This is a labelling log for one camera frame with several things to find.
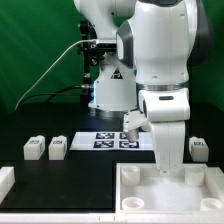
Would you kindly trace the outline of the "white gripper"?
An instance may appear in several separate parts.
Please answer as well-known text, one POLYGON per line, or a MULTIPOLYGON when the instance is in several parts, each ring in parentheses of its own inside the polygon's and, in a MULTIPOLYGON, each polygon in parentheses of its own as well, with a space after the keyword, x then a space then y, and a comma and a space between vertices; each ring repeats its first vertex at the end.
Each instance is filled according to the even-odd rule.
POLYGON ((185 121, 190 118, 188 89, 141 90, 138 99, 151 129, 157 168, 179 170, 183 163, 185 121))

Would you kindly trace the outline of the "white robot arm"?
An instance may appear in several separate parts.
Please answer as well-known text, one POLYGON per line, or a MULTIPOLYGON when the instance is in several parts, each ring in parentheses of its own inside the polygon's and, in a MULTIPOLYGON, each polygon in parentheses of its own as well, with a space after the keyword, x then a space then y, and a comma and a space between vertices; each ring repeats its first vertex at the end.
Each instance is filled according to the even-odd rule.
POLYGON ((157 168, 182 167, 190 118, 187 64, 211 47, 202 0, 73 0, 96 32, 99 57, 90 111, 122 114, 129 141, 148 131, 157 168))

